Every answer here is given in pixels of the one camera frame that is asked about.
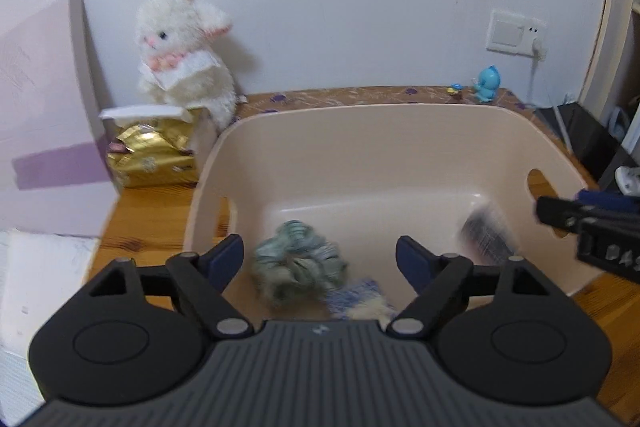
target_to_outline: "electrical outlet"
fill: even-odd
[[[511,55],[533,57],[533,41],[545,47],[546,23],[533,17],[494,9],[486,36],[486,48]]]

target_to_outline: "door frame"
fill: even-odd
[[[634,0],[604,0],[602,20],[587,76],[578,101],[598,120],[616,77]]]

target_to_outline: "plush toy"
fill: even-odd
[[[231,29],[229,17],[194,0],[148,0],[138,9],[140,91],[156,103],[209,109],[218,131],[236,111],[236,88],[210,48]]]

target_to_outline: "bunny ear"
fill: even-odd
[[[231,29],[231,18],[213,4],[198,4],[196,7],[200,16],[200,28],[209,38],[224,35]]]

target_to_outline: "purple tape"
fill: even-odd
[[[12,160],[19,190],[66,187],[111,180],[104,164],[107,139],[20,156]]]

